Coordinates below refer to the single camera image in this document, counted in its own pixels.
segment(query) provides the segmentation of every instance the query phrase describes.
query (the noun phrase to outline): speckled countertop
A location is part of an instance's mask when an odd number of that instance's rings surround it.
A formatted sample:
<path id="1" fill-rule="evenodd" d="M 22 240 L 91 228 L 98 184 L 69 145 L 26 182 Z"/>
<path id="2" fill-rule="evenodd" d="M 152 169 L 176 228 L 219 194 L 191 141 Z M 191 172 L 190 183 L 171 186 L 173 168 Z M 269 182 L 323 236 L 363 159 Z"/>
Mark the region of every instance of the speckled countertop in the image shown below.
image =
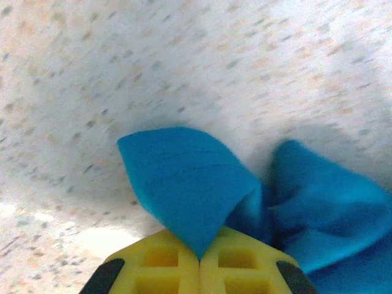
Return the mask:
<path id="1" fill-rule="evenodd" d="M 191 126 L 268 179 L 284 137 L 392 188 L 389 1 L 0 1 L 0 293 L 77 293 L 161 229 L 116 140 Z"/>

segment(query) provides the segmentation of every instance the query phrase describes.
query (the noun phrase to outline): blue felt ear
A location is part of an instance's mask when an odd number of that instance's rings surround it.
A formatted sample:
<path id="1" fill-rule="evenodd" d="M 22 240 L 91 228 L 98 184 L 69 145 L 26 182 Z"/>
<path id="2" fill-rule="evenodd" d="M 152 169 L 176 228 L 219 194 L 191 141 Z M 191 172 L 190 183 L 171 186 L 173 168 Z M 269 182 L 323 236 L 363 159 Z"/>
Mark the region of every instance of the blue felt ear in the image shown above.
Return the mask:
<path id="1" fill-rule="evenodd" d="M 334 164 L 296 141 L 274 157 L 270 213 L 284 252 L 306 272 L 355 255 L 392 226 L 392 198 L 369 179 Z"/>
<path id="2" fill-rule="evenodd" d="M 260 235 L 260 181 L 220 141 L 174 127 L 128 135 L 118 146 L 142 207 L 198 258 L 236 207 L 228 225 Z"/>

